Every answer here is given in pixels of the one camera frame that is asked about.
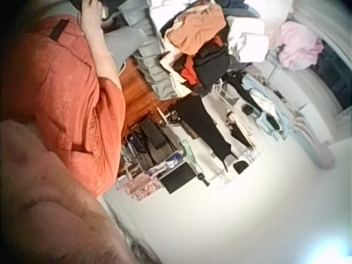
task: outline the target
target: folded clothes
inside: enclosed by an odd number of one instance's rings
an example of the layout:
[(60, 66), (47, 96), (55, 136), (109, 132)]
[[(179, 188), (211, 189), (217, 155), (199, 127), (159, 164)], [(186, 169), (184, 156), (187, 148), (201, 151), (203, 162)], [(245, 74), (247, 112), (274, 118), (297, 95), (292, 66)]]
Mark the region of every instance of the folded clothes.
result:
[(239, 62), (262, 62), (269, 49), (267, 36), (244, 33), (236, 45), (236, 59)]
[(258, 18), (228, 16), (226, 20), (230, 26), (227, 42), (231, 55), (236, 54), (237, 43), (243, 34), (264, 35), (265, 24)]
[(194, 55), (225, 26), (226, 21), (218, 4), (198, 5), (179, 15), (172, 28), (166, 31), (166, 37), (182, 53)]
[(269, 49), (278, 47), (275, 42), (280, 26), (287, 20), (293, 0), (245, 0), (244, 3), (258, 12), (265, 24), (264, 35), (269, 38)]

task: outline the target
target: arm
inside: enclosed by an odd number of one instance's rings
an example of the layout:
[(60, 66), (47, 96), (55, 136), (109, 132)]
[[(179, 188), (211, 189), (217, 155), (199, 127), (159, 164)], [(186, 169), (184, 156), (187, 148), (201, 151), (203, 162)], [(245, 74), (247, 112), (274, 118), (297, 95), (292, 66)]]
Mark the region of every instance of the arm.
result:
[(98, 77), (112, 80), (121, 89), (119, 75), (115, 62), (105, 44), (103, 30), (101, 29), (101, 14), (103, 6), (98, 0), (83, 0), (80, 24), (84, 32)]

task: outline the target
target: orange clothing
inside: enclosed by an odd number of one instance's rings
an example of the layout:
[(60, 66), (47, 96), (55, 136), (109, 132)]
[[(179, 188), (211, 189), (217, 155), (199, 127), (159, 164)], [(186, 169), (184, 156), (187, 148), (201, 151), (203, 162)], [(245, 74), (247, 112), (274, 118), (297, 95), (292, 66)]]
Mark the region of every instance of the orange clothing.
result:
[(190, 85), (200, 85), (200, 82), (198, 81), (197, 74), (193, 69), (193, 59), (192, 56), (187, 55), (186, 57), (186, 62), (185, 62), (185, 68), (181, 72), (181, 76), (185, 79), (188, 80)]
[(226, 26), (221, 6), (215, 3), (197, 5), (179, 15), (166, 31), (166, 37), (182, 53), (195, 55), (203, 44)]
[[(57, 42), (50, 39), (61, 19), (69, 23)], [(96, 75), (76, 18), (54, 16), (4, 44), (3, 119), (35, 118), (48, 150), (95, 195), (118, 173), (125, 116), (122, 91)]]

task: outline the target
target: hand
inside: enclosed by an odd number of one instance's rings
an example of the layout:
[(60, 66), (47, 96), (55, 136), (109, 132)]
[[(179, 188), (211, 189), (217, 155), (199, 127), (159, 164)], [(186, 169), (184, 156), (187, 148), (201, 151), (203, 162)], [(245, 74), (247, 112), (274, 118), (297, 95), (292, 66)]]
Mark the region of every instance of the hand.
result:
[(103, 34), (101, 19), (103, 5), (98, 0), (82, 0), (82, 13), (79, 14), (79, 23), (86, 37), (94, 37)]

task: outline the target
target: black pants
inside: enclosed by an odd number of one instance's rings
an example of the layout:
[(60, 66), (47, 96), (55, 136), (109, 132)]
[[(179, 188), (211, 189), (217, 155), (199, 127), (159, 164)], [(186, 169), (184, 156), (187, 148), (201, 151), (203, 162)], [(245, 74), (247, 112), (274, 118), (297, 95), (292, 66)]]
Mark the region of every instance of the black pants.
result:
[(192, 127), (212, 149), (214, 154), (224, 163), (227, 156), (236, 156), (231, 152), (231, 144), (227, 143), (216, 128), (213, 119), (205, 110), (200, 96), (186, 96), (178, 101), (175, 110), (180, 117)]

